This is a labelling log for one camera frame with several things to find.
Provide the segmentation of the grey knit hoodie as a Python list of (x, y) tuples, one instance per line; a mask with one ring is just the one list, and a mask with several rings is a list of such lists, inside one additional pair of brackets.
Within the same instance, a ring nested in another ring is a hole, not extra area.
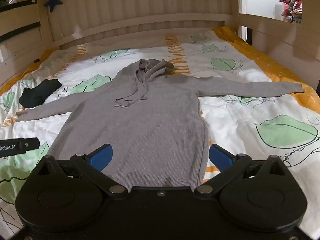
[(64, 160), (109, 144), (113, 156), (103, 173), (124, 187), (196, 188), (204, 178), (209, 150), (199, 97), (272, 98), (303, 91), (292, 82), (172, 75), (173, 68), (165, 60), (140, 59), (92, 92), (26, 109), (17, 119), (69, 113), (48, 153)]

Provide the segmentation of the pile of colourful clothes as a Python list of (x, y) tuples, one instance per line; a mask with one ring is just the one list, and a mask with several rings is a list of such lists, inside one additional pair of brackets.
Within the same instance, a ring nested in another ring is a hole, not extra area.
[(302, 0), (279, 0), (284, 3), (284, 9), (281, 15), (290, 22), (302, 22)]

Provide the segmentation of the black folded garment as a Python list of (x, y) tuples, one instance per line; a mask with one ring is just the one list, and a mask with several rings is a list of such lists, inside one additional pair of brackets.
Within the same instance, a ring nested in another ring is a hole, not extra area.
[(42, 105), (61, 86), (62, 83), (57, 79), (45, 79), (34, 88), (25, 88), (19, 98), (19, 103), (24, 108), (34, 108)]

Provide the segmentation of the white leaf-print duvet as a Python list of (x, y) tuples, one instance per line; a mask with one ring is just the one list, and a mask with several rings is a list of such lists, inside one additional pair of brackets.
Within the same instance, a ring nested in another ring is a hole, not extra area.
[[(22, 111), (19, 98), (25, 88), (44, 79), (62, 86), (48, 101), (81, 91), (92, 91), (111, 81), (138, 59), (165, 59), (175, 74), (217, 76), (238, 82), (289, 81), (298, 77), (267, 55), (255, 50), (225, 27), (196, 34), (146, 35), (115, 42), (93, 42), (47, 54), (1, 95), (1, 138), (37, 137), (40, 148), (1, 159), (1, 235), (11, 237), (21, 228), (14, 201), (27, 176), (48, 152), (67, 120), (67, 114), (29, 122), (16, 122)], [(304, 93), (278, 98), (241, 98), (227, 95), (200, 98), (209, 144), (254, 159), (281, 157), (308, 200), (300, 225), (319, 238), (319, 96), (308, 85)]]

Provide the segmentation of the dark blue star ornament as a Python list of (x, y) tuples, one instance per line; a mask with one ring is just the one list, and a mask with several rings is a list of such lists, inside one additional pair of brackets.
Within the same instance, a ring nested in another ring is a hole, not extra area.
[(49, 7), (49, 11), (53, 12), (54, 8), (57, 5), (62, 5), (62, 4), (63, 4), (63, 2), (61, 0), (48, 0), (43, 6), (44, 7)]

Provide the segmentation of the wooden bed frame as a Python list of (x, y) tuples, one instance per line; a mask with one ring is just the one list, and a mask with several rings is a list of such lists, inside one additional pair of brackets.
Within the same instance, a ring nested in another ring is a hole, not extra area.
[(245, 14), (241, 0), (23, 0), (1, 8), (1, 83), (24, 72), (42, 53), (140, 31), (171, 33), (222, 22), (248, 27), (252, 45), (319, 86), (319, 0), (303, 0), (303, 20), (290, 24)]

